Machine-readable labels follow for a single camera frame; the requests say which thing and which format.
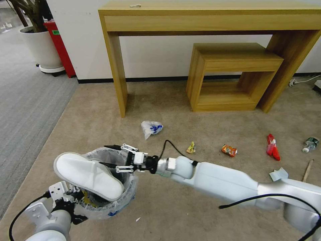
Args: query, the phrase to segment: white plant pot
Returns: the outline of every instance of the white plant pot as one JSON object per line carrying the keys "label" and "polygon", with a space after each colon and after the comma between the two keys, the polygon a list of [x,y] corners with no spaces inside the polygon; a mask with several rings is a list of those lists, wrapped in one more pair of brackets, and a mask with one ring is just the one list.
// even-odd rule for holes
{"label": "white plant pot", "polygon": [[58,52],[48,31],[40,33],[29,33],[32,27],[20,30],[20,33],[30,49],[40,70],[46,73],[63,71],[65,68],[61,63]]}

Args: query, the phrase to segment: wooden console table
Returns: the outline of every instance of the wooden console table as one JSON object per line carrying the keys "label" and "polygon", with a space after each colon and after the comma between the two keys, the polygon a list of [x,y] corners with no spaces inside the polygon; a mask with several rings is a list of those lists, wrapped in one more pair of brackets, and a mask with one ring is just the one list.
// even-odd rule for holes
{"label": "wooden console table", "polygon": [[321,35],[321,6],[294,1],[111,1],[98,12],[121,117],[127,85],[119,36],[272,34],[267,49],[284,61],[259,102],[268,112]]}

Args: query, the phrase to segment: black cable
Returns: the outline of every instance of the black cable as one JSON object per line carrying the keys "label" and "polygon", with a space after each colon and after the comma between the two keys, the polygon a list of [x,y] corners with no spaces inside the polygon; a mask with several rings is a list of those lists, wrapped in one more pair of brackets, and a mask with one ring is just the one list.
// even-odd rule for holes
{"label": "black cable", "polygon": [[49,191],[46,191],[44,193],[44,195],[36,198],[35,200],[33,200],[32,202],[30,202],[27,206],[25,206],[15,217],[14,219],[12,220],[11,224],[10,224],[10,227],[9,227],[9,239],[10,241],[14,241],[13,239],[13,236],[12,236],[12,228],[13,228],[13,225],[14,223],[16,222],[16,220],[18,219],[18,217],[27,209],[27,207],[29,207],[32,203],[38,201],[39,199],[43,198],[43,197],[46,197],[46,198],[49,198],[50,197],[50,193]]}
{"label": "black cable", "polygon": [[181,155],[184,156],[184,157],[187,157],[187,156],[183,155],[170,140],[166,140],[166,141],[164,142],[163,149],[162,149],[162,152],[161,152],[161,154],[160,154],[160,156],[159,156],[159,159],[161,159],[161,157],[163,156],[163,153],[164,153],[164,150],[165,150],[165,147],[166,147],[166,143],[167,143],[167,142],[169,142],[179,154],[181,154]]}
{"label": "black cable", "polygon": [[271,194],[264,194],[264,195],[249,197],[249,198],[246,198],[246,199],[243,199],[243,200],[231,203],[231,204],[221,205],[218,208],[219,209],[225,209],[225,208],[229,208],[229,207],[238,205],[240,203],[244,203],[244,202],[251,201],[251,200],[254,200],[254,199],[258,199],[258,198],[262,198],[262,197],[269,197],[269,196],[284,196],[284,197],[289,197],[289,198],[292,198],[292,199],[296,199],[296,200],[298,200],[300,202],[303,202],[304,204],[308,205],[310,208],[312,208],[319,215],[319,219],[318,219],[317,223],[315,224],[315,226],[309,232],[307,232],[302,238],[300,238],[299,241],[307,240],[310,236],[312,236],[314,234],[314,232],[319,227],[321,227],[321,214],[318,212],[318,210],[315,207],[313,207],[308,202],[302,200],[301,198],[298,198],[298,197],[295,197],[295,196],[292,196],[292,195],[287,195],[287,194],[271,193]]}
{"label": "black cable", "polygon": [[[179,154],[181,154],[183,157],[188,158],[188,157],[185,156],[183,153],[181,153],[181,152],[177,149],[177,147],[176,147],[170,140],[165,140],[164,145],[163,145],[162,152],[161,152],[161,154],[159,155],[158,160],[161,159],[161,157],[163,156],[163,153],[164,153],[164,150],[165,150],[165,147],[166,147],[166,143],[167,143],[167,142],[169,142]],[[198,163],[197,161],[193,161],[193,164],[192,164],[192,165],[193,165],[193,166],[196,166],[197,163]],[[157,167],[157,162],[156,162],[154,165],[146,168],[145,170],[150,170],[150,169],[153,168],[153,167]]]}

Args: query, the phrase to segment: beige carpet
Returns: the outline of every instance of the beige carpet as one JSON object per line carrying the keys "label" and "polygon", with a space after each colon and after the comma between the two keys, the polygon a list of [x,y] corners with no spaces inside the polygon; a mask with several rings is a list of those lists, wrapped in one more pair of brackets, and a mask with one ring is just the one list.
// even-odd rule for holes
{"label": "beige carpet", "polygon": [[[311,84],[287,88],[268,114],[246,112],[193,113],[185,94],[185,82],[128,83],[126,118],[119,117],[113,84],[79,85],[48,138],[20,190],[0,222],[1,240],[8,240],[13,217],[49,185],[59,181],[52,169],[65,151],[85,153],[107,144],[128,143],[150,155],[159,155],[165,139],[180,150],[191,141],[197,153],[191,157],[232,167],[260,182],[270,182],[269,172],[284,167],[300,180],[308,161],[315,159],[308,182],[321,185],[321,148],[304,154],[302,142],[321,137],[321,97]],[[164,129],[144,140],[140,123],[160,121]],[[281,161],[265,153],[266,136],[277,139]],[[230,158],[220,152],[223,144],[237,147]],[[176,157],[172,148],[166,156]],[[72,226],[72,240],[297,240],[303,234],[287,224],[282,210],[232,207],[219,210],[220,200],[150,173],[138,173],[139,185],[128,207],[106,221],[86,221]],[[33,225],[18,219],[13,236],[25,240]]]}

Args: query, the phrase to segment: red trash can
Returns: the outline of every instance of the red trash can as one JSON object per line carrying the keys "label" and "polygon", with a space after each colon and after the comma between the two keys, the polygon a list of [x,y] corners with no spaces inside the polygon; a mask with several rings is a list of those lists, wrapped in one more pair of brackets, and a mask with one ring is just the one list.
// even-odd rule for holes
{"label": "red trash can", "polygon": [[61,36],[59,34],[57,25],[54,21],[45,22],[44,25],[49,31],[49,34],[52,38],[52,41],[57,49],[57,52],[59,54],[60,60],[65,67],[66,73],[69,78],[76,75],[74,67],[70,61],[69,55],[67,53],[67,50],[65,48],[65,45],[63,43],[63,40],[61,39]]}

